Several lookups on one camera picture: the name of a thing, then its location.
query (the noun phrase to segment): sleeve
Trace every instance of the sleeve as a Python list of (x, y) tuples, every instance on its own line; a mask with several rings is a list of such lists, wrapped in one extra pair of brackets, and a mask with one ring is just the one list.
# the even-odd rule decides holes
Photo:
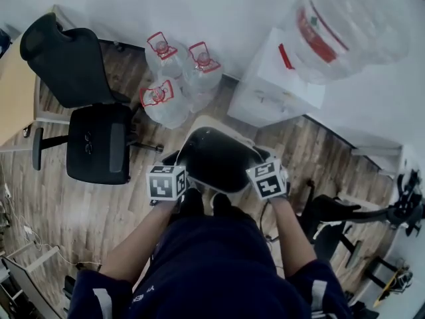
[(68, 319), (121, 318), (133, 294), (128, 281), (114, 280), (93, 270), (77, 275)]
[(353, 315), (329, 263), (314, 260), (287, 279), (311, 304), (312, 318), (346, 319)]

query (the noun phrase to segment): forearm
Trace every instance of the forearm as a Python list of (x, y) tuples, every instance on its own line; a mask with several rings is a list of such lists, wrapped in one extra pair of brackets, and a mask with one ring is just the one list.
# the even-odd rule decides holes
[(273, 198), (270, 202), (276, 215), (285, 275), (291, 276), (317, 257), (290, 203), (282, 198)]
[(106, 258), (100, 273), (135, 284), (167, 228), (175, 202), (156, 205), (137, 228)]

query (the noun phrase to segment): chair armrest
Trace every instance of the chair armrest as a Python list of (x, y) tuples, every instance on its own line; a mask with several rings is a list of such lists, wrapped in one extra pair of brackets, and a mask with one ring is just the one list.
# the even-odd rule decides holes
[(43, 128), (37, 128), (35, 130), (33, 140), (33, 167), (35, 170), (41, 170), (41, 152), (43, 150)]
[(127, 150), (126, 127), (121, 123), (113, 123), (110, 137), (109, 171), (117, 173), (122, 170)]

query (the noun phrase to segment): chair backrest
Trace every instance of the chair backrest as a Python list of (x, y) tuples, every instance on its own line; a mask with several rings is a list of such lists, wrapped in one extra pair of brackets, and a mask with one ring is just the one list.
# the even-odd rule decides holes
[(48, 13), (24, 33), (21, 56), (65, 108), (117, 101), (98, 38), (89, 29), (61, 32), (56, 15)]

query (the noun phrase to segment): wooden floor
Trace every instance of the wooden floor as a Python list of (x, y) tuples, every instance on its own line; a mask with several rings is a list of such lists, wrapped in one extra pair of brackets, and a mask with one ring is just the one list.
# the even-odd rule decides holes
[[(144, 53), (133, 49), (118, 53), (110, 45), (102, 45), (102, 50), (110, 86), (135, 102), (139, 89), (148, 86), (152, 79)], [(316, 181), (318, 195), (325, 193), (334, 196), (337, 189), (341, 189), (349, 195), (380, 205), (386, 204), (391, 180), (379, 175), (377, 168), (365, 158), (351, 156), (347, 144), (311, 120), (299, 117), (257, 129), (228, 117), (226, 111), (235, 85), (234, 81), (223, 79), (216, 100), (201, 114), (220, 120), (254, 140), (257, 145), (277, 151), (290, 173), (290, 198), (295, 209), (302, 209), (305, 203), (308, 193), (305, 181), (310, 178)], [(71, 112), (61, 108), (46, 88), (43, 88), (41, 98), (45, 110)], [(178, 150), (196, 116), (191, 116), (180, 128), (168, 130), (139, 113), (136, 118), (140, 139), (164, 144), (165, 152)], [(67, 126), (42, 126), (45, 137), (67, 133)], [(11, 142), (22, 144), (25, 140), (19, 134)], [(29, 152), (3, 154), (2, 158), (5, 181), (11, 189), (16, 216), (23, 216), (43, 243), (59, 245), (62, 255), (73, 263), (105, 259), (108, 251), (122, 241), (149, 212), (145, 170), (158, 158), (153, 152), (132, 149), (131, 181), (121, 186), (92, 185), (69, 178), (66, 174), (65, 145), (45, 150), (41, 171), (32, 168)], [(259, 220), (263, 203), (257, 200), (251, 189), (235, 197), (234, 202)], [(5, 237), (7, 253), (25, 244), (23, 230), (17, 218), (13, 215), (12, 218), (13, 226)], [(22, 225), (25, 222), (22, 217), (20, 221)], [(271, 209), (265, 214), (263, 227), (266, 232), (276, 231)], [(339, 245), (331, 264), (345, 290), (356, 290), (368, 258), (377, 249), (384, 249), (380, 243), (385, 235), (388, 236), (388, 227), (381, 223), (354, 225), (348, 237), (352, 241), (364, 240), (364, 245), (362, 258), (350, 270), (343, 267), (348, 254), (344, 246)], [(47, 249), (47, 246), (41, 248), (42, 251)], [(281, 266), (278, 244), (273, 244), (271, 249), (276, 265)], [(41, 252), (33, 249), (23, 254), (18, 262), (27, 265), (40, 255)], [(62, 307), (61, 289), (67, 274), (75, 275), (76, 269), (58, 255), (33, 273), (36, 284), (58, 310)]]

